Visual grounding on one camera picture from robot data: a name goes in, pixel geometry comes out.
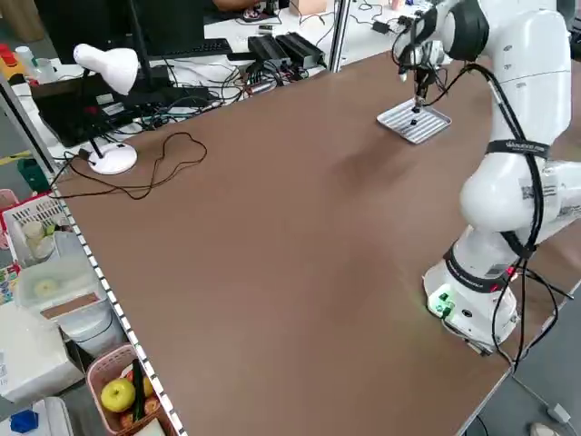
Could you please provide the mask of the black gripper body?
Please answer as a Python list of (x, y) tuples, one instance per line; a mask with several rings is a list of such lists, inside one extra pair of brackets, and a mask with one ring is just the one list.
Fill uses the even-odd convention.
[(420, 64), (414, 67), (414, 83), (416, 91), (427, 91), (435, 82), (437, 72), (431, 64)]

